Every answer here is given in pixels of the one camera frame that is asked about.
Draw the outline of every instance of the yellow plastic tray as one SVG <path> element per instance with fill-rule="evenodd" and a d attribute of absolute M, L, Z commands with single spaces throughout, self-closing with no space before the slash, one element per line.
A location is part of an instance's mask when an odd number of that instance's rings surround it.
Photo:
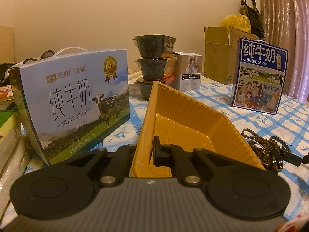
<path fill-rule="evenodd" d="M 172 177 L 170 168 L 153 165 L 154 135 L 160 137 L 161 144 L 179 145 L 188 152 L 201 147 L 264 169 L 248 143 L 225 115 L 157 81 L 152 86 L 132 162 L 133 177 Z"/>

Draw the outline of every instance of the stacked bowl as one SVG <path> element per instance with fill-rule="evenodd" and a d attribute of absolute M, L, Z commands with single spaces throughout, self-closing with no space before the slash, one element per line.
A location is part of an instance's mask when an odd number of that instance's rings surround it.
<path fill-rule="evenodd" d="M 176 39 L 166 35 L 143 35 L 135 37 L 133 41 L 142 57 L 136 62 L 143 77 L 138 78 L 136 83 L 141 88 L 143 99 L 149 101 L 154 81 L 169 86 L 175 81 L 173 73 L 177 58 L 172 57 L 172 54 Z"/>

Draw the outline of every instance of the metal screw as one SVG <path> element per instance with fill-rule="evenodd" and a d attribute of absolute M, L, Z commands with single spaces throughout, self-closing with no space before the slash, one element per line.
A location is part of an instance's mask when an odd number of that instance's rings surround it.
<path fill-rule="evenodd" d="M 197 184 L 200 182 L 200 177 L 195 176 L 195 175 L 190 175 L 186 177 L 185 181 L 190 184 Z"/>
<path fill-rule="evenodd" d="M 101 182 L 105 184 L 112 184 L 116 181 L 116 178 L 114 176 L 103 176 L 101 178 Z"/>

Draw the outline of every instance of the beige wall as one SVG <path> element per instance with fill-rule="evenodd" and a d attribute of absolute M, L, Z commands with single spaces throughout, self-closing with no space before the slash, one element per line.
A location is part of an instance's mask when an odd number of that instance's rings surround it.
<path fill-rule="evenodd" d="M 126 48 L 137 35 L 176 37 L 174 50 L 204 54 L 204 27 L 239 12 L 240 0 L 0 0 L 0 25 L 15 30 L 15 60 L 67 46 Z"/>

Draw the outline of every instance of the table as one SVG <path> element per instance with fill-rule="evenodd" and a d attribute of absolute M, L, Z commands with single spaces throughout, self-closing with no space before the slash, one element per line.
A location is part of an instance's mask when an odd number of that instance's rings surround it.
<path fill-rule="evenodd" d="M 308 154 L 309 107 L 285 95 L 281 98 L 276 116 L 231 107 L 229 105 L 231 85 L 223 85 L 205 78 L 203 82 L 201 90 L 187 92 L 186 94 L 225 114 L 239 132 L 243 128 L 249 128 L 264 138 L 276 135 L 282 138 L 288 145 L 291 145 L 291 152 L 294 154 L 299 156 Z M 141 94 L 136 84 L 129 86 L 129 93 L 130 119 L 93 149 L 105 147 L 109 152 L 112 152 L 124 144 L 137 143 L 148 102 L 141 99 Z M 38 156 L 34 156 L 29 162 L 25 173 L 37 170 L 43 166 L 45 166 L 43 161 Z M 302 164 L 300 167 L 296 167 L 285 163 L 284 169 L 279 175 L 288 182 L 292 192 L 292 197 L 284 217 L 290 220 L 301 212 L 309 212 L 309 165 Z M 16 216 L 12 204 L 9 204 L 1 227 L 4 227 Z"/>

